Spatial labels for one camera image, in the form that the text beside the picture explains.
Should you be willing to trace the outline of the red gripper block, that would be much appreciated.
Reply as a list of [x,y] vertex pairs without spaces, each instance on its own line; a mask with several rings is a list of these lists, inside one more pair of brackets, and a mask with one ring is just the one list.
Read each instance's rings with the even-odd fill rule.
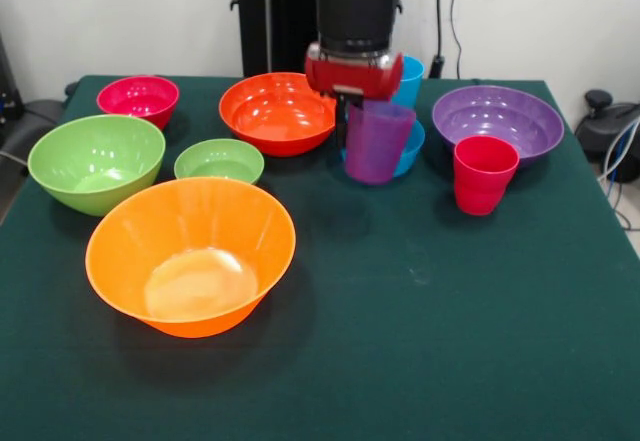
[[308,55],[305,73],[310,87],[336,97],[336,135],[346,133],[348,96],[351,104],[362,107],[365,99],[390,99],[397,91],[403,74],[403,57],[398,55],[389,67],[368,64],[344,64]]

